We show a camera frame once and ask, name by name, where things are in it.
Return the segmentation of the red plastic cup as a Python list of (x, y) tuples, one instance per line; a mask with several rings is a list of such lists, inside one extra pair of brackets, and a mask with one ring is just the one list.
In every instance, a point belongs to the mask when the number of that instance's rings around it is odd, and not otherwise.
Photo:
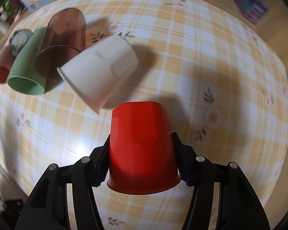
[(158, 102), (124, 103), (112, 112), (110, 189), (147, 195), (175, 187), (180, 181), (170, 124)]

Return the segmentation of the green plastic cup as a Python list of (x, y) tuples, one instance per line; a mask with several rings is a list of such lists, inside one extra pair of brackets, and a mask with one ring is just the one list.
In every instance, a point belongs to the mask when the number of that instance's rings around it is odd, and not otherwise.
[(41, 95), (45, 92), (47, 79), (35, 68), (39, 46), (46, 28), (37, 28), (14, 60), (7, 77), (8, 86), (26, 95)]

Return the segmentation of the pink plastic cup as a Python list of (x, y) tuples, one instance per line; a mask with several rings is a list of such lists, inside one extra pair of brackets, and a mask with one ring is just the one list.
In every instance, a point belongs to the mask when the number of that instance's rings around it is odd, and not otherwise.
[(14, 60), (15, 57), (11, 54), (10, 47), (4, 46), (0, 51), (0, 84), (7, 82)]

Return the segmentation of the grey translucent cup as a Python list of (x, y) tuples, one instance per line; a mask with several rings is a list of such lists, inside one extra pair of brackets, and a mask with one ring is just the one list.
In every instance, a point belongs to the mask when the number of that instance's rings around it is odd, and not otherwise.
[(17, 57), (32, 35), (33, 32), (28, 29), (17, 30), (12, 34), (9, 40), (9, 48), (14, 57)]

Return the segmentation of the brown translucent cup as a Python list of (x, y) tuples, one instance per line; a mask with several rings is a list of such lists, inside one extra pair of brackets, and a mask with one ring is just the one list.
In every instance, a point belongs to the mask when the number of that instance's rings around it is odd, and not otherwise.
[(57, 68), (86, 48), (86, 20), (76, 8), (53, 15), (44, 32), (35, 61), (36, 71), (45, 78), (59, 79)]

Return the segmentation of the yellow plaid tablecloth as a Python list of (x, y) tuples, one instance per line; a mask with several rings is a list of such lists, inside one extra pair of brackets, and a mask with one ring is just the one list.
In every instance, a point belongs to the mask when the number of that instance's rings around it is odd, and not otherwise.
[(119, 35), (139, 67), (95, 113), (62, 81), (41, 96), (0, 85), (0, 165), (27, 194), (51, 163), (70, 165), (110, 133), (112, 109), (157, 101), (181, 141), (214, 163), (235, 161), (263, 206), (288, 146), (286, 68), (246, 25), (202, 0), (58, 0), (18, 29), (46, 26), (75, 7), (88, 23), (87, 46)]

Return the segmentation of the purple book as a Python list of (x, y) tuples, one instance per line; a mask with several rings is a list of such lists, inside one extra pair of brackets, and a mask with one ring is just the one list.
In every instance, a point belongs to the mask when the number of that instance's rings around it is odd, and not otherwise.
[(256, 24), (269, 11), (268, 7), (260, 0), (233, 0), (242, 16), (250, 23)]

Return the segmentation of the artificial flower bouquet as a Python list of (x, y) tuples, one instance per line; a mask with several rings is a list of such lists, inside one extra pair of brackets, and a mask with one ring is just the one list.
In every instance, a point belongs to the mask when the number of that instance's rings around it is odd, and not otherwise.
[(12, 15), (16, 15), (23, 8), (19, 0), (3, 0), (0, 2), (0, 18), (2, 20), (9, 19)]

